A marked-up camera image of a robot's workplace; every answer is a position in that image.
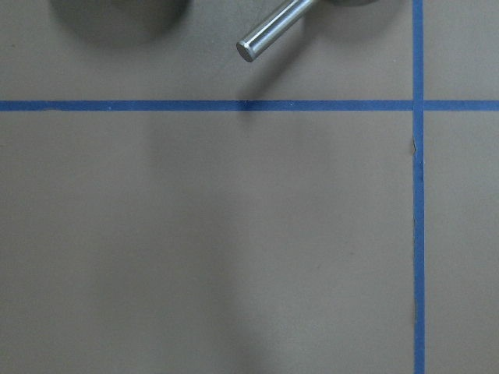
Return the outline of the steel muddler rod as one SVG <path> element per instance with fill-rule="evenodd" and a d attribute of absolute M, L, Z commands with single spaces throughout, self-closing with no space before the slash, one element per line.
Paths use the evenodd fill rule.
<path fill-rule="evenodd" d="M 316 4 L 314 0 L 283 1 L 236 43 L 237 52 L 246 62 L 254 62 Z"/>

